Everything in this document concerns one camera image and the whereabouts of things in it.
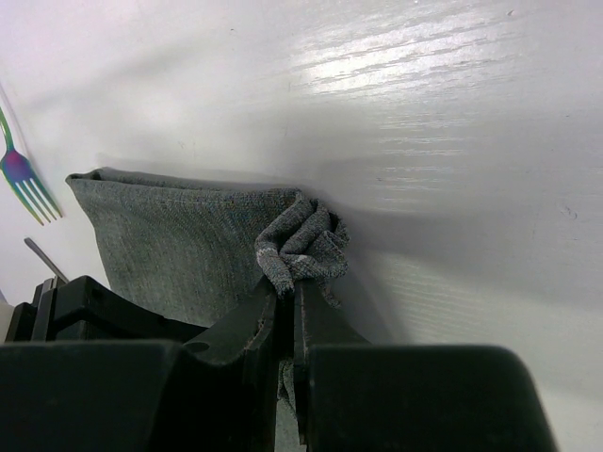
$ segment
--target gray towel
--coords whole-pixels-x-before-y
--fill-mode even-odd
[[[344,223],[297,188],[227,190],[98,169],[67,184],[90,218],[111,289],[137,305],[211,326],[263,274],[280,296],[347,270]]]

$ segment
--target white wooden surface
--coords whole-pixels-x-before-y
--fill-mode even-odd
[[[562,450],[597,450],[601,24],[596,0],[5,1],[0,83],[66,218],[0,184],[2,292],[49,276],[27,235],[106,282],[70,172],[307,187],[352,229],[359,330],[510,347]]]

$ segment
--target fork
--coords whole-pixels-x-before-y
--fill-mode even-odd
[[[57,219],[58,215],[62,218],[63,216],[57,204],[53,201],[38,175],[36,175],[29,160],[15,149],[12,134],[8,128],[7,118],[4,116],[2,108],[0,108],[0,126],[2,127],[4,141],[7,143],[7,151],[2,160],[0,160],[0,170],[2,170],[4,176],[7,178],[8,185],[13,193],[42,226],[44,222],[41,220],[38,212],[49,223],[52,221],[50,217]]]

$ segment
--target fabric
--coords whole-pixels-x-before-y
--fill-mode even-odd
[[[345,224],[297,188],[228,190],[115,169],[67,178],[90,218],[111,290],[211,326],[263,274],[280,296],[347,270]]]

